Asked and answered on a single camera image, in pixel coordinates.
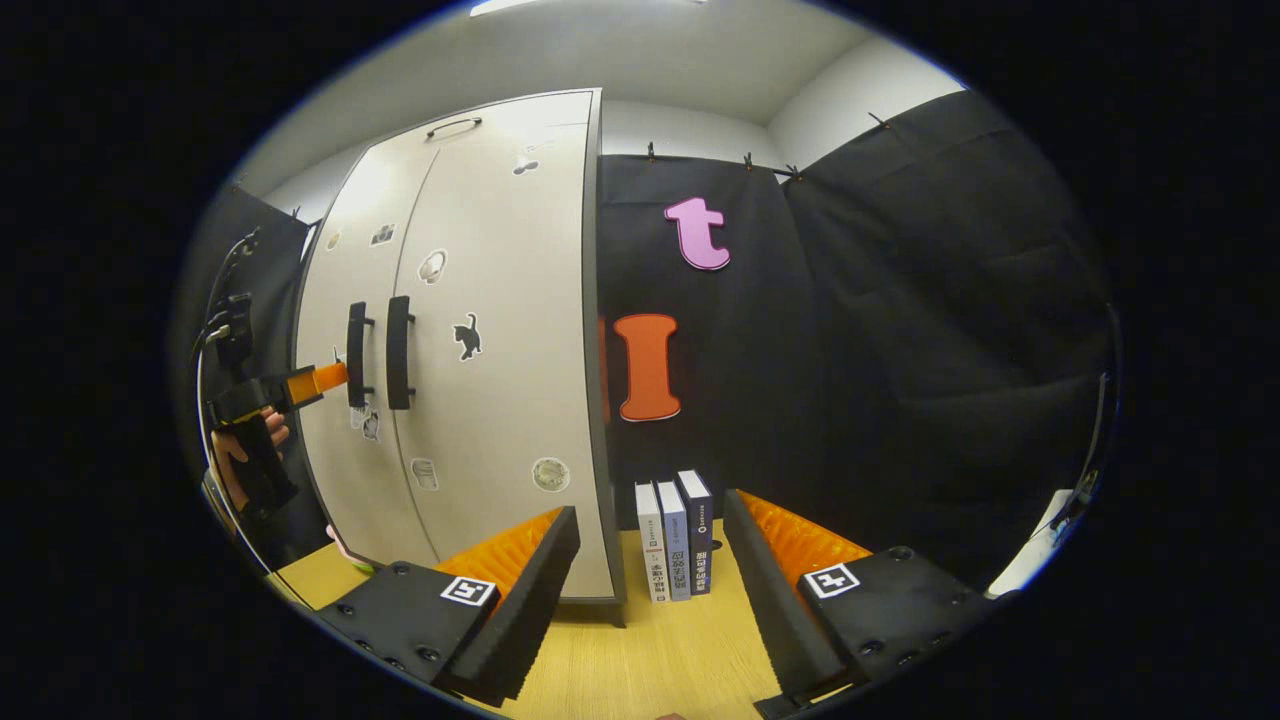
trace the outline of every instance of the ceiling light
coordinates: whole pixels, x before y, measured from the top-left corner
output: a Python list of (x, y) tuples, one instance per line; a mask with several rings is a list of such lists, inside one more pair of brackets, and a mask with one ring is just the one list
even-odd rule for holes
[(471, 8), (471, 17), (475, 18), (485, 13), (492, 13), (494, 10), (504, 10), (507, 8), (513, 8), (516, 5), (525, 5), (532, 1), (534, 0), (489, 0), (488, 3), (480, 3), (475, 8)]

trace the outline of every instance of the black cabinet handle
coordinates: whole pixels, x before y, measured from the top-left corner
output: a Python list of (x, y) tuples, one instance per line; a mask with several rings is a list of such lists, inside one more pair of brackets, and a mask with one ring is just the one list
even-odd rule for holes
[(347, 315), (347, 405), (364, 407), (365, 396), (374, 388), (365, 387), (365, 325), (374, 322), (365, 316), (365, 304), (352, 302)]
[(408, 387), (408, 296), (393, 297), (387, 305), (387, 406), (408, 410), (415, 389)]
[(435, 137), (435, 131), (438, 131), (438, 129), (444, 129), (444, 128), (447, 128), (447, 127), (449, 127), (449, 126), (456, 126), (456, 124), (458, 124), (458, 123), (475, 123), (475, 124), (477, 124), (477, 126), (479, 126), (479, 124), (480, 124), (481, 122), (483, 122), (483, 120), (481, 120), (480, 118), (466, 118), (466, 119), (463, 119), (463, 120), (453, 120), (452, 123), (444, 123), (443, 126), (440, 126), (440, 127), (438, 127), (438, 128), (433, 128), (431, 131), (429, 131), (429, 132), (426, 133), (426, 140), (431, 140), (433, 137)]

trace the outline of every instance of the wooden floor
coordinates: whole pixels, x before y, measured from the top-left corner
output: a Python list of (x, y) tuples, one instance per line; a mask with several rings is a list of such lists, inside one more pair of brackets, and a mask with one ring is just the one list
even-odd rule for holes
[[(520, 698), (500, 708), (517, 720), (758, 720), (751, 706), (781, 691), (769, 666), (721, 520), (712, 592), (686, 602), (649, 602), (640, 533), (625, 530), (626, 629), (590, 609), (557, 610)], [(311, 607), (324, 607), (366, 575), (326, 546), (280, 570)]]

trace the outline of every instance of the human hand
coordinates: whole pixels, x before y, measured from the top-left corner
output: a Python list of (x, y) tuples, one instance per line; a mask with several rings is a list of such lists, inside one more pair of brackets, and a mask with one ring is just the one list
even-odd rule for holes
[[(280, 447), (289, 437), (289, 428), (284, 427), (284, 415), (275, 411), (274, 407), (265, 407), (262, 410), (262, 418), (266, 419), (266, 429), (271, 433), (271, 443), (275, 447)], [(232, 464), (227, 461), (227, 457), (234, 457), (241, 462), (248, 462), (248, 454), (241, 447), (236, 436), (230, 430), (214, 430), (209, 433), (210, 441), (214, 446), (214, 461), (218, 462), (218, 471), (223, 479), (223, 484), (227, 487), (227, 493), (230, 496), (232, 505), (236, 506), (237, 512), (244, 509), (248, 503), (248, 496), (244, 495), (243, 488), (241, 488), (239, 480), (236, 478), (236, 470)], [(284, 460), (284, 454), (276, 452), (280, 460)]]

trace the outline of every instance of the white cabinet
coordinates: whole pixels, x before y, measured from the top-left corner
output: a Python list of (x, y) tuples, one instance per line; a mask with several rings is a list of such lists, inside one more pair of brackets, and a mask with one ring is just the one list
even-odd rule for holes
[[(296, 364), (343, 352), (349, 305), (367, 302), (379, 439), (352, 427), (346, 392), (305, 407), (300, 423), (321, 502), (352, 552), (431, 565), (571, 505), (581, 548), (563, 597), (622, 596), (590, 397), (598, 118), (599, 91), (457, 113), (371, 147), (339, 192), (306, 273)], [(392, 299), (411, 323), (389, 327)]]

